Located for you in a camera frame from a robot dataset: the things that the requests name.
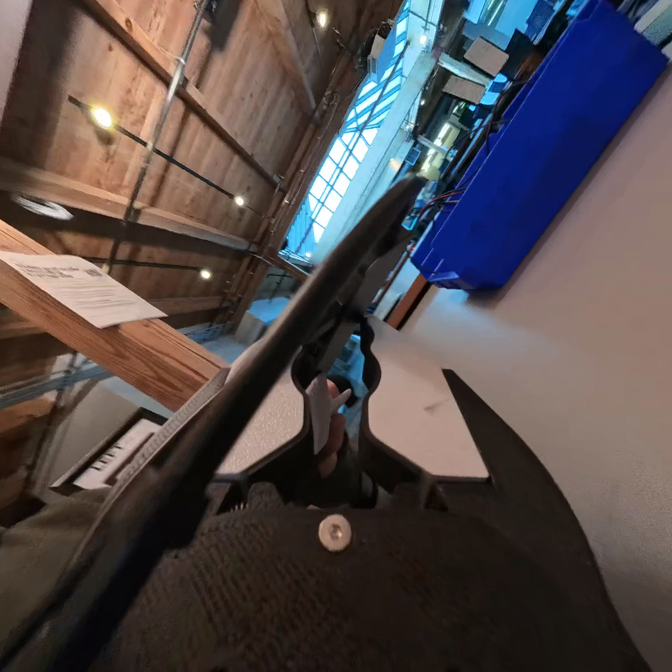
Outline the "person's left hand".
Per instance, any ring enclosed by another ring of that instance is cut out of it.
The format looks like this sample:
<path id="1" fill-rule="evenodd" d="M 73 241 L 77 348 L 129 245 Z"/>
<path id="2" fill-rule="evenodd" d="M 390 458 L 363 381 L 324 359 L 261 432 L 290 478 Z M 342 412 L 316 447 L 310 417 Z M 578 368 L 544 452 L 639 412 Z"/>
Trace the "person's left hand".
<path id="1" fill-rule="evenodd" d="M 337 385 L 324 374 L 310 383 L 308 401 L 317 432 L 307 473 L 288 486 L 287 502 L 304 508 L 358 508 L 364 502 L 362 471 L 341 412 L 352 397 L 350 384 Z"/>

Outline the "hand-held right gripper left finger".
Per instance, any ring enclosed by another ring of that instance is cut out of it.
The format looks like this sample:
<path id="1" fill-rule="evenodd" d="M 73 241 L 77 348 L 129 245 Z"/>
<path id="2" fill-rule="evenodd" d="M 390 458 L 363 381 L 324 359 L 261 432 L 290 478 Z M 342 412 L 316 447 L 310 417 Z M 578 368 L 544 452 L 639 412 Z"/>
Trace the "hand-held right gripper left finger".
<path id="1" fill-rule="evenodd" d="M 310 461 L 307 395 L 289 365 L 217 468 L 214 484 L 293 483 Z"/>

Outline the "round ceiling fixture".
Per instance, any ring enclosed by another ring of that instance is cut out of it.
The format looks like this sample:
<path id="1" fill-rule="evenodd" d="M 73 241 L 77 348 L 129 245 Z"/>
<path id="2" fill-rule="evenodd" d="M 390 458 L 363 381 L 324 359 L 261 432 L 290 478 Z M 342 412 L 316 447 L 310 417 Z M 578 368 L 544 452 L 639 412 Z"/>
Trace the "round ceiling fixture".
<path id="1" fill-rule="evenodd" d="M 24 210 L 57 221 L 71 221 L 74 215 L 64 206 L 53 201 L 29 197 L 19 193 L 10 194 L 10 200 Z"/>

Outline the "large grid window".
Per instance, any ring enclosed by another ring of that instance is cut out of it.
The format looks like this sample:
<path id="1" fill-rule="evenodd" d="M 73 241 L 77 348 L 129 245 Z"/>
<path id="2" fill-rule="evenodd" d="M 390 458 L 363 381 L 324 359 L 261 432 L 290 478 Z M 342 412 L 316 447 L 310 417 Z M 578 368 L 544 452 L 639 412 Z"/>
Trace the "large grid window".
<path id="1" fill-rule="evenodd" d="M 385 40 L 383 68 L 367 74 L 349 108 L 341 130 L 331 143 L 294 222 L 282 252 L 309 259 L 336 213 L 349 186 L 356 180 L 404 81 L 411 1 L 405 1 Z"/>

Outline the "white printed paper sheet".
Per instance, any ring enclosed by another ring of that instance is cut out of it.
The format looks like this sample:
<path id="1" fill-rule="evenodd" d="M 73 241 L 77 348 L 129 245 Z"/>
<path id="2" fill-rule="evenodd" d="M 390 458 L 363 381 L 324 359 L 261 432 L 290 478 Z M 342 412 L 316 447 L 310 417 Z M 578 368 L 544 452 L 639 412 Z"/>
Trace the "white printed paper sheet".
<path id="1" fill-rule="evenodd" d="M 81 257 L 2 251 L 1 262 L 99 329 L 167 316 Z"/>

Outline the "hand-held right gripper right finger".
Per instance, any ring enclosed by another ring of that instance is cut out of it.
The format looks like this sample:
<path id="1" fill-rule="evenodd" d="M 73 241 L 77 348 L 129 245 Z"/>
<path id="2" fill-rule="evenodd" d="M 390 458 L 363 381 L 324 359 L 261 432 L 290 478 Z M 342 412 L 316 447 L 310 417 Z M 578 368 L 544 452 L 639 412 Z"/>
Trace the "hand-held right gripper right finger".
<path id="1" fill-rule="evenodd" d="M 441 366 L 374 316 L 361 327 L 360 348 L 365 474 L 388 493 L 406 484 L 487 483 L 489 469 Z"/>

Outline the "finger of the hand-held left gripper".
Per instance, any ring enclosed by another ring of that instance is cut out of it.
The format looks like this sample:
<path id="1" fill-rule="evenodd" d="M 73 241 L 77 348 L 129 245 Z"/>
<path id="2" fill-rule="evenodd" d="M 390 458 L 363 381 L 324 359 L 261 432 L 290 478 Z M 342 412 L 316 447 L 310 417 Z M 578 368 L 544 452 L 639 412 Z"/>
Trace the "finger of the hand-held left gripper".
<path id="1" fill-rule="evenodd" d="M 359 219 L 314 272 L 314 317 L 364 315 L 407 248 L 404 221 L 426 179 L 406 175 Z"/>

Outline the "blue plastic bin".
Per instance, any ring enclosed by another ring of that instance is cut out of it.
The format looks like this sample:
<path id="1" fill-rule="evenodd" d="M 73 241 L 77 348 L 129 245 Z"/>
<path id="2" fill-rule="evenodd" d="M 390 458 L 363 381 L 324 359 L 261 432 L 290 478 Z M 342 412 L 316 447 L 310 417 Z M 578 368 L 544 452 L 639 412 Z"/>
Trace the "blue plastic bin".
<path id="1" fill-rule="evenodd" d="M 438 287 L 504 287 L 666 69 L 607 1 L 588 1 L 478 152 L 458 203 L 411 256 Z"/>

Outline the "black light track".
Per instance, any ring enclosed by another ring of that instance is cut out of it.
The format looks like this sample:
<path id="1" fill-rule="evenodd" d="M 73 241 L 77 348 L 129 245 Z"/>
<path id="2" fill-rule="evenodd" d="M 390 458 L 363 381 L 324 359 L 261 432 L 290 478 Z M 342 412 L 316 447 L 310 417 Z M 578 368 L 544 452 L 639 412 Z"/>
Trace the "black light track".
<path id="1" fill-rule="evenodd" d="M 74 96 L 71 96 L 71 95 L 68 95 L 68 102 L 70 104 L 74 105 L 75 107 L 77 107 L 78 109 L 80 109 L 81 112 L 85 113 L 85 115 L 88 116 L 87 112 L 88 112 L 88 106 L 90 104 L 87 104 L 84 101 L 81 101 L 80 99 L 78 99 Z M 141 139 L 139 136 L 132 133 L 130 130 L 125 129 L 124 127 L 122 127 L 121 125 L 119 125 L 116 122 L 115 122 L 115 130 L 113 132 L 119 132 L 123 136 L 125 136 L 126 138 L 135 142 L 136 144 L 138 144 L 142 147 L 148 148 L 149 143 L 147 141 Z M 234 194 L 232 194 L 231 192 L 223 189 L 219 185 L 215 184 L 214 181 L 209 180 L 205 176 L 196 172 L 195 170 L 193 170 L 189 166 L 181 163 L 177 159 L 174 159 L 171 155 L 163 152 L 162 150 L 155 149 L 155 150 L 153 150 L 153 152 L 154 152 L 154 154 L 160 156 L 168 164 L 171 164 L 172 166 L 175 166 L 178 169 L 180 169 L 182 172 L 185 172 L 185 173 L 189 174 L 190 176 L 195 177 L 198 181 L 201 181 L 202 183 L 206 184 L 206 186 L 215 189 L 218 193 L 223 194 L 224 196 L 226 196 L 230 200 L 232 200 L 232 197 L 234 196 Z"/>

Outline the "wooden ceiling beam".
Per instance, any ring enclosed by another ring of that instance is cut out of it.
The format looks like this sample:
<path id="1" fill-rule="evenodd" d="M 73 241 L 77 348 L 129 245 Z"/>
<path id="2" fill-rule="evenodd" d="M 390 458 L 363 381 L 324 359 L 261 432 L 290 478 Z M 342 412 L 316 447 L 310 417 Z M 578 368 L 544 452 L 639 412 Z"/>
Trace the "wooden ceiling beam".
<path id="1" fill-rule="evenodd" d="M 171 411 L 226 366 L 160 319 L 93 326 L 4 259 L 1 303 Z"/>

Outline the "grey desk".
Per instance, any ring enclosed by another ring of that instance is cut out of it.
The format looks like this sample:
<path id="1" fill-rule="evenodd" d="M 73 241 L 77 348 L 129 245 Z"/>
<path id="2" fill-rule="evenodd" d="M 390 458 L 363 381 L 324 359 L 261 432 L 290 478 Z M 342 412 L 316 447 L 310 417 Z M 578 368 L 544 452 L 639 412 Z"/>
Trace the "grey desk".
<path id="1" fill-rule="evenodd" d="M 536 607 L 476 626 L 511 651 L 484 668 L 670 671 L 671 66 L 503 290 L 375 330 L 396 382 L 448 383 L 491 479 L 437 494 Z"/>

